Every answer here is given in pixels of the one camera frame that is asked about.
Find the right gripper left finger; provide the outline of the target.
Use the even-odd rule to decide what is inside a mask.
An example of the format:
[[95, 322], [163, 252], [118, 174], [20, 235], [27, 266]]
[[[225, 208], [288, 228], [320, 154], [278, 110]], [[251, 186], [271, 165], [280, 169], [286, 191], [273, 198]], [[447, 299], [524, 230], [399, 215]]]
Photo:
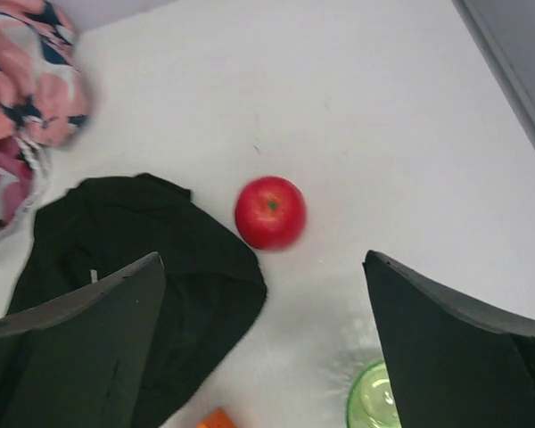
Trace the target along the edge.
[[129, 427], [164, 290], [151, 253], [0, 318], [0, 427]]

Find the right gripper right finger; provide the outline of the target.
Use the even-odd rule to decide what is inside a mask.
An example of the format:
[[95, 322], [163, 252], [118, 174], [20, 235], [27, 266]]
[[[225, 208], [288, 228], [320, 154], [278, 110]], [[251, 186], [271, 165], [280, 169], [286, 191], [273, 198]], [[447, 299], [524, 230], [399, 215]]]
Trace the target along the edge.
[[369, 251], [367, 290], [404, 427], [535, 427], [535, 320]]

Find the black cloth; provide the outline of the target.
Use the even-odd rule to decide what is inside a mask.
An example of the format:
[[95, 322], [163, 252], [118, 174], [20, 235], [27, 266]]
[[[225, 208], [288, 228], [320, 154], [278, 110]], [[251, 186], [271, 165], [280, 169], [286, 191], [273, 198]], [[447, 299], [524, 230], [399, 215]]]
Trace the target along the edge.
[[255, 254], [193, 204], [188, 189], [143, 173], [81, 182], [42, 207], [9, 312], [35, 307], [160, 255], [166, 288], [132, 416], [158, 427], [247, 334], [268, 289]]

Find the magenta pink camouflage cloth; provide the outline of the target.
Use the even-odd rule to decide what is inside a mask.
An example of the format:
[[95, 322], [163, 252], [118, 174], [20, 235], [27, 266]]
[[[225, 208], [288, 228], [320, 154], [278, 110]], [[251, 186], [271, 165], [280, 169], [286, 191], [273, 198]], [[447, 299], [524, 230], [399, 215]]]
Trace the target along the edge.
[[0, 140], [0, 241], [35, 209], [50, 175], [45, 147], [16, 136]]

